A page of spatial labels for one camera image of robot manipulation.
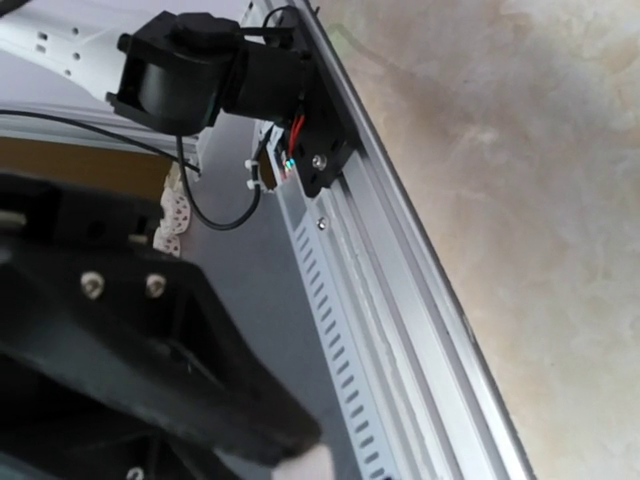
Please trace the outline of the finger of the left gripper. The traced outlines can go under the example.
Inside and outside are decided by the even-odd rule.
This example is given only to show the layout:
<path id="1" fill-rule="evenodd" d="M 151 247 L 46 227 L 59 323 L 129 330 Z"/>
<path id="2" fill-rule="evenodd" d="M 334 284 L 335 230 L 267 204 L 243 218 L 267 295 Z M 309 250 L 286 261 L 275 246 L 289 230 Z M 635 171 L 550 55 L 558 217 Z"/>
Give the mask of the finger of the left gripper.
<path id="1" fill-rule="evenodd" d="M 1 355 L 1 464 L 52 479 L 158 479 L 161 435 L 63 377 Z"/>

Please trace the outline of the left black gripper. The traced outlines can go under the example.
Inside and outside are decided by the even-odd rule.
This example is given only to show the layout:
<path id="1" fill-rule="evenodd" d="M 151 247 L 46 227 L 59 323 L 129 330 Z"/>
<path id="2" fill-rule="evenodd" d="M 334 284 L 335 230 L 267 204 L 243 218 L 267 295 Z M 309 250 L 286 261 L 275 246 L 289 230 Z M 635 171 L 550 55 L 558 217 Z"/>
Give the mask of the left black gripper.
<path id="1" fill-rule="evenodd" d="M 320 440 L 205 275 L 156 251 L 160 205 L 1 174 L 1 351 L 166 433 L 274 466 Z"/>

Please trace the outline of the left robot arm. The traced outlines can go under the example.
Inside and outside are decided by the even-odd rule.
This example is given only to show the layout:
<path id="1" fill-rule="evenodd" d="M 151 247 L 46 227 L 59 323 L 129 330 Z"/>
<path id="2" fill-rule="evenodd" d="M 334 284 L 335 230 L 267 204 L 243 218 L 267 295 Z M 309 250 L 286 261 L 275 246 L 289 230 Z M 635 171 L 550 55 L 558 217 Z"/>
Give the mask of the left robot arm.
<path id="1" fill-rule="evenodd" d="M 138 14 L 109 26 L 28 1 L 1 5 L 1 47 L 56 72 L 132 121 L 177 139 L 212 125 L 244 61 L 240 26 L 206 13 Z M 155 205 L 13 174 L 4 207 L 22 231 L 2 241 L 9 279 L 1 348 L 11 358 L 190 446 L 270 466 L 277 479 L 328 478 L 317 421 L 254 356 L 195 265 L 131 243 Z M 130 288 L 125 303 L 158 319 L 185 313 L 203 359 L 176 363 L 96 298 L 85 274 Z"/>

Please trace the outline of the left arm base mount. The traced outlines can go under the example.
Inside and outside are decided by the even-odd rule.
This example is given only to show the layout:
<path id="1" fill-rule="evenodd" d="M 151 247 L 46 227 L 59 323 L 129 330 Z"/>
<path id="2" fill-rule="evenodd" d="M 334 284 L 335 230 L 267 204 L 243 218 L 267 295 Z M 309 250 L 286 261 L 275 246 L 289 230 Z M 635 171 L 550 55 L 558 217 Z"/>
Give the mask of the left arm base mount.
<path id="1" fill-rule="evenodd" d="M 272 10 L 265 21 L 291 28 L 291 49 L 311 67 L 300 111 L 305 120 L 291 157 L 305 195 L 315 198 L 341 175 L 360 146 L 358 131 L 325 59 L 324 37 L 313 35 L 314 25 L 293 6 Z"/>

